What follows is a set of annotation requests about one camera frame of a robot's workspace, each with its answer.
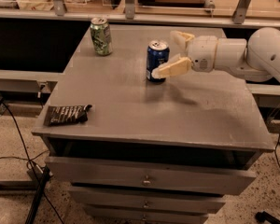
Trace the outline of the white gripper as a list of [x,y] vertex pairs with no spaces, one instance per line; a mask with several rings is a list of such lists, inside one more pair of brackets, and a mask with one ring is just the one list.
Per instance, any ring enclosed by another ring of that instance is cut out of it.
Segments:
[[161,79],[184,75],[191,69],[191,66],[196,72],[211,72],[214,69],[218,42],[215,36],[195,37],[193,34],[171,31],[170,38],[182,50],[187,50],[188,57],[177,54],[167,63],[155,68],[151,73],[153,78]]

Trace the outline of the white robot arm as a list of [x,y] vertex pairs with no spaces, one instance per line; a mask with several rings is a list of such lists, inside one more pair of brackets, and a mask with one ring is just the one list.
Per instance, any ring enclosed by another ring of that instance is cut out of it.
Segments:
[[179,31],[172,31],[170,37],[186,54],[177,54],[155,68],[154,78],[219,70],[247,81],[275,78],[280,83],[280,31],[275,28],[258,29],[247,40]]

